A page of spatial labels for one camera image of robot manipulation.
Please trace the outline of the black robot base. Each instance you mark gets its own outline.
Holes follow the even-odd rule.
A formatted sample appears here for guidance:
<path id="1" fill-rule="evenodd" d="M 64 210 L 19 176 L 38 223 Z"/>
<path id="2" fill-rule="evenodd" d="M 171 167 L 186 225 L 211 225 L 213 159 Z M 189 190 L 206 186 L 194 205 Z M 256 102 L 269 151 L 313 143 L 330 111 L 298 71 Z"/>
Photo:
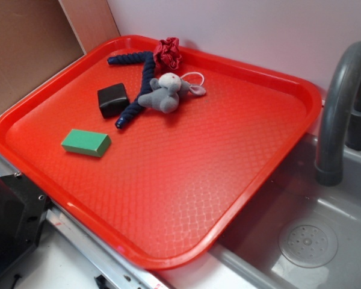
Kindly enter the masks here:
<path id="1" fill-rule="evenodd" d="M 39 245 L 49 202 L 25 175 L 0 177 L 0 276 Z"/>

